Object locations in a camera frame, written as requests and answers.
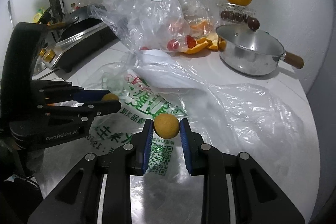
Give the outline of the yellow small fruit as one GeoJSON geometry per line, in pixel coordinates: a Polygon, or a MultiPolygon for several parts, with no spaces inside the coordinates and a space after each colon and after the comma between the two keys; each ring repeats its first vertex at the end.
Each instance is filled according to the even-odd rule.
{"type": "Polygon", "coordinates": [[[102,101],[118,101],[119,97],[116,94],[108,93],[103,96],[102,101]]]}
{"type": "Polygon", "coordinates": [[[154,129],[159,137],[163,139],[172,139],[179,133],[179,120],[172,114],[159,114],[154,119],[154,129]]]}

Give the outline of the steel pot lid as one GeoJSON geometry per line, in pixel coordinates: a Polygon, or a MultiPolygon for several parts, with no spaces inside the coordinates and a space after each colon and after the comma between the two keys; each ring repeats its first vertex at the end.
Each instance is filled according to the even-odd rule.
{"type": "Polygon", "coordinates": [[[37,62],[35,64],[34,70],[33,70],[33,76],[38,75],[42,71],[44,71],[47,68],[47,65],[43,62],[43,60],[39,57],[37,59],[37,62]]]}

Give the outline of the yellow detergent bottle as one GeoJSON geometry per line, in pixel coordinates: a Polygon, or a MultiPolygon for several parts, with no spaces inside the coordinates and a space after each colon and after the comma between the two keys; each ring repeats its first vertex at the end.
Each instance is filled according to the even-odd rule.
{"type": "Polygon", "coordinates": [[[42,15],[45,13],[45,9],[44,8],[40,8],[37,12],[36,12],[36,14],[34,15],[34,17],[33,17],[33,22],[34,23],[38,23],[39,22],[39,20],[40,20],[40,18],[42,17],[42,15]]]}

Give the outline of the black wok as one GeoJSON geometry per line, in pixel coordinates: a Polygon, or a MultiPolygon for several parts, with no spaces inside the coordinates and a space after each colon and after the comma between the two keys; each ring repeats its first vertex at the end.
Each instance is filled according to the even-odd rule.
{"type": "Polygon", "coordinates": [[[83,6],[66,15],[62,22],[50,24],[48,29],[61,31],[62,36],[73,36],[100,23],[102,23],[100,19],[92,18],[89,15],[88,6],[83,6]]]}

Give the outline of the printed plastic bag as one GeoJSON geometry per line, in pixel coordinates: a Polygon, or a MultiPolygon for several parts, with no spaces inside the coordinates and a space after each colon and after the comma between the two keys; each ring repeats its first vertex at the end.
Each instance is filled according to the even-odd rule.
{"type": "MultiPolygon", "coordinates": [[[[186,118],[191,131],[223,153],[249,153],[291,200],[283,182],[302,148],[303,122],[268,89],[209,84],[192,67],[159,50],[128,53],[81,86],[116,94],[121,109],[97,116],[88,136],[45,149],[37,173],[44,198],[83,156],[114,152],[141,132],[147,119],[154,122],[167,113],[179,124],[186,118]]],[[[153,127],[147,170],[130,178],[131,223],[202,223],[203,181],[186,169],[180,130],[163,139],[153,127]]]]}

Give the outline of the oil bottle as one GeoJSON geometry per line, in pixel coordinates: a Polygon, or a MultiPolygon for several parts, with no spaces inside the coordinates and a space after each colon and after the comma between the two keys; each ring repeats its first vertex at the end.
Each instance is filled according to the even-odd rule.
{"type": "Polygon", "coordinates": [[[76,11],[76,3],[71,3],[71,13],[76,11]]]}

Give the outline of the black umbrella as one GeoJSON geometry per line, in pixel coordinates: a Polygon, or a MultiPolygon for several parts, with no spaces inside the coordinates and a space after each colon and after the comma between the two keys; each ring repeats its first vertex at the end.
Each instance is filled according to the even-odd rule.
{"type": "Polygon", "coordinates": [[[62,20],[63,11],[62,11],[62,7],[61,7],[61,4],[60,4],[60,0],[55,0],[55,9],[56,9],[58,15],[60,16],[60,19],[62,20]]]}

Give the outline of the red label bottle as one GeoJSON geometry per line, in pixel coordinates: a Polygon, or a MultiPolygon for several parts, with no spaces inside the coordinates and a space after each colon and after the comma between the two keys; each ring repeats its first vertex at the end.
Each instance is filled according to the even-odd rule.
{"type": "Polygon", "coordinates": [[[83,0],[76,0],[75,9],[78,10],[85,6],[85,2],[83,0]]]}

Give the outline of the grey refrigerator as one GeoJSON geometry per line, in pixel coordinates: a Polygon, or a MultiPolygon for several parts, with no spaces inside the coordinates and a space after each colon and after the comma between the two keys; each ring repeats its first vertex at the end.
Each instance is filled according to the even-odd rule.
{"type": "Polygon", "coordinates": [[[307,97],[317,128],[321,161],[314,218],[325,207],[335,188],[335,33],[307,97]]]}

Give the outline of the clear crumpled plastic bag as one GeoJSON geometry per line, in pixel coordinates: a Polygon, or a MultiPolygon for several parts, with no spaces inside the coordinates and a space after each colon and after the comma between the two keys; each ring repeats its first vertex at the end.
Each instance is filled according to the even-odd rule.
{"type": "Polygon", "coordinates": [[[198,0],[102,0],[88,14],[105,23],[131,51],[188,52],[214,30],[214,19],[198,0]]]}

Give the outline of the orange peel pile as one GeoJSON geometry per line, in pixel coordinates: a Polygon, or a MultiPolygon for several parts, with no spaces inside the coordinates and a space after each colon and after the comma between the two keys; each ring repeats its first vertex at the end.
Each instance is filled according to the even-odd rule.
{"type": "Polygon", "coordinates": [[[214,24],[210,19],[197,19],[189,23],[190,34],[186,36],[187,48],[181,52],[193,55],[204,49],[211,51],[224,51],[227,42],[220,38],[214,30],[214,24]]]}

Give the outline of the small steel saucepan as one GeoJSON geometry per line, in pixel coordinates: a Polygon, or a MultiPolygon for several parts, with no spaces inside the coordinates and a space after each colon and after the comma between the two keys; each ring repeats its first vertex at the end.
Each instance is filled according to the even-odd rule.
{"type": "Polygon", "coordinates": [[[227,24],[216,28],[220,58],[232,69],[249,76],[272,73],[280,61],[302,69],[302,57],[285,50],[272,35],[247,25],[227,24]]]}

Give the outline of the clear box of dark fruit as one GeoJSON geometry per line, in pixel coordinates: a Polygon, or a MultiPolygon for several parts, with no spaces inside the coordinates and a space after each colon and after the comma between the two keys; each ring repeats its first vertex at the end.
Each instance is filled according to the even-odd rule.
{"type": "Polygon", "coordinates": [[[255,11],[248,6],[233,3],[219,3],[219,16],[225,24],[247,24],[248,18],[255,17],[255,11]]]}

